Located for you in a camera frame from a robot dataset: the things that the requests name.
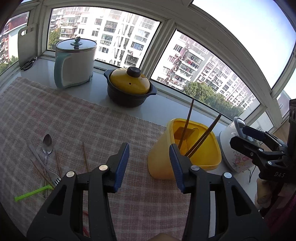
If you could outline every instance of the yellow lid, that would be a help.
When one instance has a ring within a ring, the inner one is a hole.
[[[117,89],[127,94],[145,95],[149,92],[149,80],[136,67],[116,69],[109,79]]]

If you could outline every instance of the fork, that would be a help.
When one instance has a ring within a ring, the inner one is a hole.
[[[61,178],[60,178],[57,174],[55,174],[54,172],[50,171],[50,170],[49,170],[49,169],[43,164],[43,162],[40,160],[40,158],[39,158],[39,156],[38,156],[38,154],[37,154],[37,152],[36,152],[36,150],[35,150],[35,148],[34,148],[32,142],[31,142],[30,140],[27,140],[27,145],[28,145],[29,149],[31,150],[31,152],[34,154],[34,156],[37,158],[37,160],[40,162],[40,164],[43,166],[43,168],[47,171],[47,173],[48,173],[48,175],[49,175],[49,178],[50,178],[50,180],[52,181],[52,184],[53,184],[54,186],[58,185],[59,182],[60,182],[60,180],[61,180]]]

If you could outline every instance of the yellow plastic container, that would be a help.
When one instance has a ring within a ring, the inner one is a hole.
[[[162,180],[175,179],[170,163],[169,147],[173,143],[179,144],[185,122],[185,119],[180,118],[168,122],[165,132],[150,150],[148,169],[152,177]],[[206,130],[205,125],[189,121],[180,153],[184,155]],[[221,162],[221,151],[213,132],[192,155],[190,161],[206,171],[217,168]]]

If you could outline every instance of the teal handle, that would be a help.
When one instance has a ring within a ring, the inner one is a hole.
[[[70,56],[69,53],[60,52],[57,54],[56,61],[54,64],[54,82],[58,88],[64,89],[66,86],[63,86],[63,65],[66,60]]]
[[[23,198],[25,198],[25,197],[29,197],[29,196],[31,196],[31,195],[34,195],[34,194],[39,193],[39,192],[41,192],[41,191],[43,191],[43,190],[46,190],[46,189],[53,189],[53,188],[52,188],[52,186],[50,186],[50,185],[47,185],[47,186],[45,186],[45,187],[41,187],[41,188],[39,188],[39,189],[37,189],[37,190],[34,190],[34,191],[32,191],[32,192],[29,192],[29,193],[26,193],[26,194],[24,194],[24,195],[22,195],[22,196],[15,197],[15,201],[16,201],[16,202],[17,202],[17,201],[20,201],[21,199],[23,199]]]

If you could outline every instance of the scissors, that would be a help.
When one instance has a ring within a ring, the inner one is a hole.
[[[33,66],[33,63],[36,61],[37,57],[32,58],[31,60],[25,62],[20,69],[26,71]]]

